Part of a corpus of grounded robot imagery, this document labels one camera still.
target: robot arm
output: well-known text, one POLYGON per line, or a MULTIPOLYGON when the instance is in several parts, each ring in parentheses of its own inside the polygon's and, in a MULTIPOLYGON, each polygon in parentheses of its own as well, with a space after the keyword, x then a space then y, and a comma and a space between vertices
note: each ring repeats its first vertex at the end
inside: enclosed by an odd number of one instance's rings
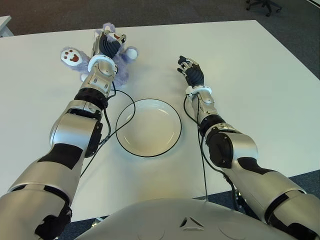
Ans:
POLYGON ((178 61, 188 83, 199 132, 205 138, 212 163, 232 180, 246 203, 261 221, 299 240, 320 236, 320 200, 281 173, 257 164, 258 149, 251 137, 226 123, 218 114, 211 89, 192 59, 178 61))
POLYGON ((109 42, 107 34, 97 36, 90 74, 52 127, 50 152, 0 198, 0 239, 52 240, 70 222, 83 160, 96 152, 101 139, 102 112, 117 72, 112 58, 126 39, 109 42))

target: black joint cover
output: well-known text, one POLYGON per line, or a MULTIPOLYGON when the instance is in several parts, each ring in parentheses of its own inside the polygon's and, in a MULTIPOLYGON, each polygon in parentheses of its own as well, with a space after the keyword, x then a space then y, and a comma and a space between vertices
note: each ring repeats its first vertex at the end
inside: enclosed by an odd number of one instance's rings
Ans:
POLYGON ((276 208, 279 207, 279 205, 286 201, 288 198, 289 197, 285 193, 281 194, 267 207, 264 212, 264 219, 267 224, 271 224, 270 217, 274 213, 274 210, 276 210, 276 208))
POLYGON ((285 225, 280 219, 278 219, 274 213, 271 214, 269 224, 273 227, 295 237, 298 240, 314 240, 317 234, 306 226, 300 223, 291 223, 289 226, 285 225))
POLYGON ((212 114, 212 115, 206 116, 202 120, 199 127, 200 135, 204 137, 209 128, 220 123, 225 123, 225 121, 219 115, 212 114))
POLYGON ((53 240, 61 235, 66 225, 71 222, 71 217, 72 210, 68 204, 65 203, 58 217, 53 215, 46 216, 43 219, 44 223, 38 225, 34 233, 43 240, 53 240))
POLYGON ((257 174, 266 174, 268 172, 275 172, 274 170, 262 168, 257 164, 257 160, 253 157, 240 157, 237 159, 240 166, 248 171, 257 173, 257 174))
POLYGON ((18 186, 18 187, 16 187, 15 189, 13 189, 12 192, 22 190, 22 189, 24 189, 25 187, 26 187, 26 184, 21 185, 21 186, 18 186))
POLYGON ((121 45, 118 41, 108 41, 105 34, 102 35, 99 41, 100 52, 107 57, 113 59, 119 51, 121 45))
POLYGON ((207 140, 206 144, 213 164, 220 168, 230 169, 234 149, 228 135, 221 132, 214 134, 207 140))
POLYGON ((74 100, 83 100, 96 105, 100 110, 107 108, 108 101, 105 95, 91 87, 84 87, 79 90, 74 100))
POLYGON ((77 108, 71 108, 67 111, 69 114, 76 114, 78 116, 90 118, 90 119, 97 119, 98 122, 101 121, 102 118, 102 113, 101 111, 96 110, 95 113, 91 113, 89 111, 85 111, 82 109, 77 109, 77 108))
POLYGON ((58 197, 60 197, 61 199, 63 199, 68 205, 70 203, 70 199, 67 196, 67 194, 65 194, 63 191, 61 191, 60 189, 57 189, 53 186, 45 186, 43 188, 43 190, 45 190, 46 192, 52 193, 54 195, 57 195, 58 197))
POLYGON ((79 161, 82 152, 82 149, 77 146, 57 143, 47 155, 40 158, 37 162, 58 163, 72 170, 79 161))
POLYGON ((85 158, 89 158, 95 154, 98 149, 100 140, 101 140, 101 131, 102 131, 103 124, 101 122, 96 122, 94 126, 94 130, 92 132, 88 147, 85 152, 85 158))

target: robot finger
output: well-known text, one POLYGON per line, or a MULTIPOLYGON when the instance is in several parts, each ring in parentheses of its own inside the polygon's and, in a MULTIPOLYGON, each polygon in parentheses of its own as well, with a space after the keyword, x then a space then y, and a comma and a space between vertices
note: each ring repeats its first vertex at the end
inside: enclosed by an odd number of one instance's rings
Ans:
POLYGON ((181 68, 178 67, 177 70, 178 70, 178 72, 181 73, 183 76, 186 75, 186 73, 185 73, 185 71, 184 71, 183 69, 181 69, 181 68))
POLYGON ((184 56, 180 56, 178 60, 178 64, 181 65, 183 62, 185 62, 187 59, 184 56))
POLYGON ((182 67, 183 70, 187 70, 189 69, 191 66, 189 64, 187 64, 186 62, 182 62, 180 64, 180 66, 182 67))
POLYGON ((118 41, 121 45, 124 44, 124 43, 126 42, 126 40, 127 40, 127 36, 126 36, 125 34, 122 34, 122 35, 120 36, 120 38, 117 39, 117 41, 118 41))
POLYGON ((195 60, 192 60, 191 58, 187 58, 186 60, 188 61, 188 64, 191 65, 191 66, 192 66, 193 64, 194 64, 194 65, 198 65, 198 63, 197 63, 195 60))
POLYGON ((106 30, 103 31, 103 33, 104 33, 104 35, 108 36, 111 33, 111 31, 106 29, 106 30))

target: stuffed animal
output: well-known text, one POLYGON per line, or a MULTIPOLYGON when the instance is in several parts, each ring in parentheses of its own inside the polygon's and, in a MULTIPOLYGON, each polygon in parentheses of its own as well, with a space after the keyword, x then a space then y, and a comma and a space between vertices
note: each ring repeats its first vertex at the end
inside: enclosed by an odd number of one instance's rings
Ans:
MULTIPOLYGON (((107 36, 107 40, 110 42, 116 41, 121 36, 121 34, 116 33, 115 26, 109 22, 103 25, 103 30, 109 30, 111 32, 107 36)), ((94 32, 94 38, 99 36, 101 31, 102 30, 97 29, 94 32)), ((116 87, 126 84, 129 79, 127 65, 133 63, 137 59, 138 55, 138 50, 135 47, 129 46, 125 49, 124 44, 121 45, 117 54, 112 59, 117 66, 117 74, 113 81, 116 87)), ((66 66, 81 73, 80 78, 82 81, 86 79, 89 74, 88 63, 91 59, 89 56, 87 56, 83 51, 69 46, 62 49, 60 56, 61 61, 66 66)))

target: gray carpet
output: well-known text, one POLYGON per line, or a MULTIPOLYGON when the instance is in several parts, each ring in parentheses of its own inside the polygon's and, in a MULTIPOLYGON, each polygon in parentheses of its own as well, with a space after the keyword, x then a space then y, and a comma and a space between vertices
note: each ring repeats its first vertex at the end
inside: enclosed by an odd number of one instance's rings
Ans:
MULTIPOLYGON (((257 20, 320 78, 320 9, 306 0, 274 0, 283 7, 266 17, 267 9, 246 11, 245 0, 0 0, 0 16, 11 15, 15 35, 116 27, 257 20)), ((320 170, 291 178, 320 198, 320 170)), ((232 208, 231 193, 209 196, 232 208)), ((87 230, 93 219, 71 223, 59 239, 71 240, 87 230)))

